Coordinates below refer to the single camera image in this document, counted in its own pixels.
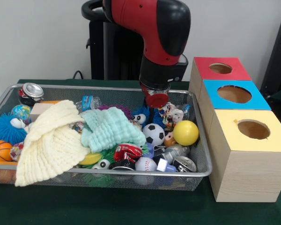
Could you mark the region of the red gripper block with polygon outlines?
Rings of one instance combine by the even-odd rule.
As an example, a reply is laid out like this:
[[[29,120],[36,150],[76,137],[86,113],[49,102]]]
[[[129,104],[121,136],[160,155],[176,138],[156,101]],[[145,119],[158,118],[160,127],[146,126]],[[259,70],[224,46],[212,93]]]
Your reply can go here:
[[[145,96],[143,106],[145,108],[149,106],[149,118],[153,119],[155,115],[154,108],[162,108],[168,103],[168,92],[170,88],[156,90],[145,86],[143,83],[140,83],[140,86]]]

